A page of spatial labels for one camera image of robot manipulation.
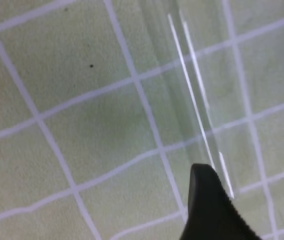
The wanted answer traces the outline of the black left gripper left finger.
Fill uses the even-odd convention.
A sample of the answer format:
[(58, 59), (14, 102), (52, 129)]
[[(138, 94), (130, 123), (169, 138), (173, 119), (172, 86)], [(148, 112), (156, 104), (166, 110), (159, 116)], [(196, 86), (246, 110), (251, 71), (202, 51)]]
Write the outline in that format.
[(188, 220), (182, 240), (259, 240), (238, 213), (216, 171), (194, 163), (190, 170)]

